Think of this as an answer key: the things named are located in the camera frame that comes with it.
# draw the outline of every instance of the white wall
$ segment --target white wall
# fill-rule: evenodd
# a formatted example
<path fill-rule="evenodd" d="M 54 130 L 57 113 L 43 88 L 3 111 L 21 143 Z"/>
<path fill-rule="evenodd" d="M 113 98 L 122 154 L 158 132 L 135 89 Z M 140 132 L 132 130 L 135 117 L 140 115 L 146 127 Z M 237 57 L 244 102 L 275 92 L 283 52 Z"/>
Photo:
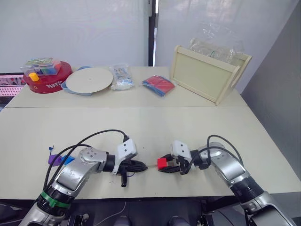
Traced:
<path fill-rule="evenodd" d="M 160 0 L 156 66 L 170 66 L 176 45 L 189 46 L 200 22 L 222 24 L 252 55 L 236 89 L 241 93 L 287 22 L 298 0 Z"/>
<path fill-rule="evenodd" d="M 147 0 L 0 0 L 0 73 L 33 57 L 148 64 Z"/>

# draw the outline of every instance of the plastic bag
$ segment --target plastic bag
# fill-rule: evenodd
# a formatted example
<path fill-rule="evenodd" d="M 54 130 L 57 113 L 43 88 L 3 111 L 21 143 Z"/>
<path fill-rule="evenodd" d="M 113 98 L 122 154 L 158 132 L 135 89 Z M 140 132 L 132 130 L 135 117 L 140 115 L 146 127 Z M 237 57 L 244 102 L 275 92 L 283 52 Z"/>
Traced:
<path fill-rule="evenodd" d="M 135 86 L 128 65 L 112 65 L 109 70 L 113 74 L 112 90 L 126 90 Z"/>
<path fill-rule="evenodd" d="M 242 41 L 227 27 L 214 23 L 201 23 L 189 49 L 205 56 L 231 64 L 233 58 L 244 52 Z"/>
<path fill-rule="evenodd" d="M 151 76 L 142 81 L 142 85 L 154 91 L 160 97 L 164 97 L 175 88 L 175 85 L 170 80 L 157 75 Z"/>

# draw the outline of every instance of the plastic packaging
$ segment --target plastic packaging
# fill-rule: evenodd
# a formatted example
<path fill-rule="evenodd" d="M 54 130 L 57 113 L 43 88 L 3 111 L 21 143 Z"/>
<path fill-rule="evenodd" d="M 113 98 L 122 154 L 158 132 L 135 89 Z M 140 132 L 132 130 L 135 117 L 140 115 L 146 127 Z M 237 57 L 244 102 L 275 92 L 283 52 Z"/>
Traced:
<path fill-rule="evenodd" d="M 233 58 L 244 52 L 242 41 L 227 27 L 214 23 L 201 23 L 189 49 L 205 56 L 231 64 Z"/>
<path fill-rule="evenodd" d="M 142 85 L 154 91 L 160 97 L 164 97 L 175 88 L 175 85 L 170 80 L 157 75 L 151 76 L 142 81 Z"/>
<path fill-rule="evenodd" d="M 113 74 L 112 90 L 126 90 L 135 86 L 128 65 L 112 65 L 109 70 Z"/>
<path fill-rule="evenodd" d="M 26 62 L 26 64 L 20 69 L 25 76 L 29 76 L 30 73 L 36 73 L 40 75 L 57 75 L 61 68 L 61 61 L 53 59 L 52 57 L 36 58 Z"/>

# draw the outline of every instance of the table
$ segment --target table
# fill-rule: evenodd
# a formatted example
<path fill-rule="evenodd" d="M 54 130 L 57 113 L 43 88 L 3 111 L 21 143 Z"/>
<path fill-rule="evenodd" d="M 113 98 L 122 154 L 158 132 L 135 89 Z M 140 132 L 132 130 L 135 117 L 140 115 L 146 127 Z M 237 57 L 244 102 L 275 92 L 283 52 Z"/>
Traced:
<path fill-rule="evenodd" d="M 128 91 L 118 93 L 130 95 Z M 78 199 L 232 195 L 213 167 L 181 176 L 158 172 L 154 166 L 157 158 L 170 152 L 175 139 L 195 149 L 205 145 L 211 134 L 221 135 L 233 143 L 245 167 L 263 189 L 270 193 L 301 191 L 301 181 L 236 91 L 221 106 L 210 105 L 181 87 L 163 99 L 138 87 L 136 95 L 148 93 L 149 96 L 145 96 L 149 102 L 142 101 L 141 96 L 135 99 L 131 94 L 131 104 L 120 102 L 121 106 L 117 106 L 118 100 L 109 102 L 110 95 L 116 93 L 107 92 L 104 101 L 92 95 L 94 101 L 87 98 L 88 104 L 79 101 L 81 96 L 72 94 L 59 100 L 59 93 L 65 95 L 63 92 L 53 94 L 53 98 L 34 94 L 36 100 L 41 99 L 36 103 L 28 99 L 33 93 L 26 90 L 16 96 L 0 113 L 0 181 L 5 185 L 0 186 L 0 199 L 35 199 L 42 190 L 47 171 L 48 147 L 54 145 L 53 153 L 58 153 L 103 129 L 125 131 L 137 146 L 138 155 L 134 159 L 145 162 L 150 168 L 129 178 L 126 188 L 120 186 L 119 176 L 106 172 L 93 174 Z M 172 96 L 179 93 L 182 95 L 176 101 Z M 188 95 L 198 102 L 181 98 Z M 27 99 L 26 103 L 20 103 L 22 99 Z M 107 133 L 86 143 L 114 154 L 121 142 L 122 136 L 118 133 Z"/>

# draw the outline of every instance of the purple object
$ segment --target purple object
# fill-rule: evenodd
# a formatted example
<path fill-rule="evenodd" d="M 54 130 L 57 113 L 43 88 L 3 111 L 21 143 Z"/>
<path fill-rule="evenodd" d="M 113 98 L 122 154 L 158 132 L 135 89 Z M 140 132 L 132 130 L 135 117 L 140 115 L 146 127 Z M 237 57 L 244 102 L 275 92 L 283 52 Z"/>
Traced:
<path fill-rule="evenodd" d="M 49 159 L 48 159 L 48 164 L 49 164 L 49 165 L 51 164 L 52 160 L 53 160 L 56 156 L 57 156 L 57 154 L 52 154 L 52 155 L 49 156 Z M 55 162 L 53 163 L 53 166 L 58 166 L 59 164 L 61 164 L 61 162 L 62 162 L 62 157 L 59 156 L 59 157 L 55 160 Z"/>

